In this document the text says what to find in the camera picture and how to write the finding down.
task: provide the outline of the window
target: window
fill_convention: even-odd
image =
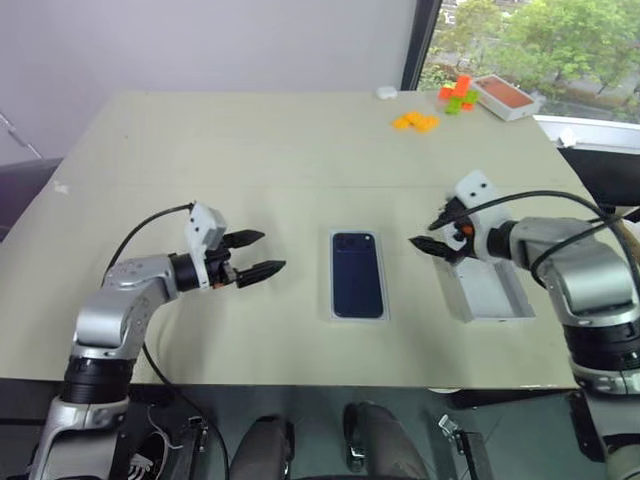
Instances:
[[[443,0],[419,90],[496,73],[543,115],[640,123],[640,0]]]

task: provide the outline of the white wall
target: white wall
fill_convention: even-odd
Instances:
[[[0,108],[53,157],[118,90],[398,86],[414,8],[415,0],[0,0]]]

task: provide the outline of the metal bracket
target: metal bracket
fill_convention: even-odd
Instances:
[[[442,434],[456,448],[458,455],[464,455],[471,480],[493,480],[493,470],[484,445],[482,434],[466,432],[449,415],[443,415],[438,421]]]

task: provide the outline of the floor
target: floor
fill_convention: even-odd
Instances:
[[[468,431],[483,434],[495,479],[604,479],[602,464],[578,450],[563,395],[455,411],[446,398],[424,389],[343,387],[215,387],[213,404],[230,453],[253,421],[274,413],[295,425],[296,458],[292,478],[348,474],[343,460],[342,409],[370,400],[386,406],[403,423],[423,456],[432,479],[470,480],[464,457],[457,455],[436,427],[448,413]],[[200,404],[211,390],[191,389]],[[215,445],[198,469],[199,479],[220,478]]]

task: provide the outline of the orange block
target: orange block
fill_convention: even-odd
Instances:
[[[464,97],[469,91],[470,86],[471,77],[469,75],[460,75],[458,77],[458,81],[456,82],[456,86],[453,89],[452,95],[454,97]]]
[[[453,93],[453,88],[442,87],[440,89],[440,93],[438,93],[438,98],[441,98],[442,100],[449,100],[451,98],[452,93]]]
[[[424,117],[420,112],[409,112],[404,116],[404,118],[409,120],[409,123],[411,123],[411,125],[415,125],[416,123],[419,123],[420,120]]]
[[[433,130],[440,124],[440,120],[438,117],[434,117],[430,115],[428,117],[423,117],[422,121],[415,124],[414,127],[416,131],[420,133],[428,132],[429,130]]]
[[[391,125],[393,125],[394,128],[402,130],[409,128],[411,126],[411,122],[405,117],[398,117],[391,123]]]

